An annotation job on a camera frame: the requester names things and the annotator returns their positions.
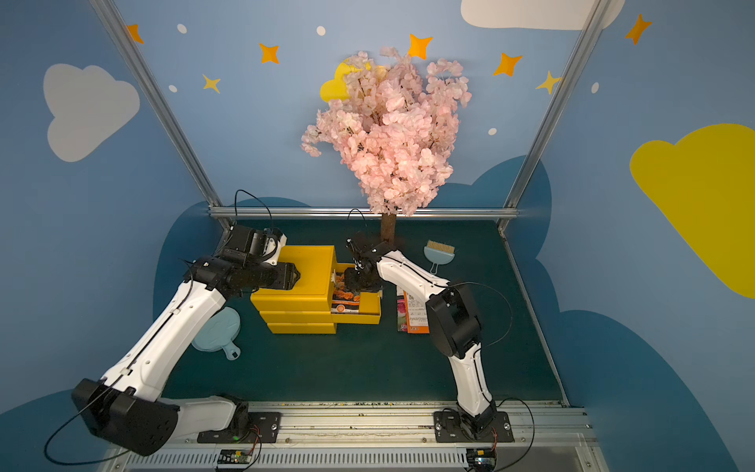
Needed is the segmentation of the yellow plastic drawer cabinet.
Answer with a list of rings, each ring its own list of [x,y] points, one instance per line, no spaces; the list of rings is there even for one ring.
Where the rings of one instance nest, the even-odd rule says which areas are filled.
[[[300,273],[291,290],[260,289],[250,296],[273,334],[336,334],[331,313],[336,265],[333,246],[286,246],[279,263]]]

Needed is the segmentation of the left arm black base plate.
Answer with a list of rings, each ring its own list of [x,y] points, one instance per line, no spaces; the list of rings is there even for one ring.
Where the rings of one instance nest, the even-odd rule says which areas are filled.
[[[226,429],[198,434],[199,444],[275,444],[280,432],[280,412],[249,412]]]

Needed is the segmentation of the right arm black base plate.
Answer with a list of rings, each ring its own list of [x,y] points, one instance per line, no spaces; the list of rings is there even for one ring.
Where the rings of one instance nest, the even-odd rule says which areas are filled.
[[[460,414],[451,408],[444,408],[433,413],[433,427],[436,441],[442,444],[449,442],[493,443],[495,439],[499,443],[514,442],[513,426],[509,416],[503,411],[495,413],[491,422],[480,429],[464,414]]]

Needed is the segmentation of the orange back-side seed bag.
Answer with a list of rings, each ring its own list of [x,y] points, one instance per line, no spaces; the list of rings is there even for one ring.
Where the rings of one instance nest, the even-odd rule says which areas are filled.
[[[404,292],[407,332],[409,334],[429,334],[430,327],[426,302]]]

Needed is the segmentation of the pink flower seed bag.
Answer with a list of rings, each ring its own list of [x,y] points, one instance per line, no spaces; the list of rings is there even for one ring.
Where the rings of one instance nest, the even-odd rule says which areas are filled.
[[[407,315],[406,315],[406,304],[405,304],[405,298],[403,295],[397,295],[396,296],[396,312],[397,312],[397,330],[399,332],[407,332],[408,330],[408,324],[407,324]]]

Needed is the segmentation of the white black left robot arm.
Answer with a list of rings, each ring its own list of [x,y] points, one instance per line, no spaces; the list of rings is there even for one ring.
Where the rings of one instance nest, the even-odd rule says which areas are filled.
[[[72,401],[88,431],[141,456],[196,434],[246,440],[252,428],[246,401],[231,396],[164,400],[161,395],[184,352],[228,300],[253,289],[291,290],[300,277],[293,263],[197,259],[127,354],[99,380],[83,379],[74,388]]]

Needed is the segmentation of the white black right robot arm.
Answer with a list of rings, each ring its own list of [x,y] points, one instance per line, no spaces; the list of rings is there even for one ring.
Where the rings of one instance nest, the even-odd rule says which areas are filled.
[[[454,375],[460,416],[475,432],[486,428],[497,407],[485,378],[483,325],[471,291],[432,275],[383,243],[359,249],[353,240],[347,242],[354,262],[345,272],[347,287],[371,291],[389,282],[425,304],[433,344],[448,358]]]

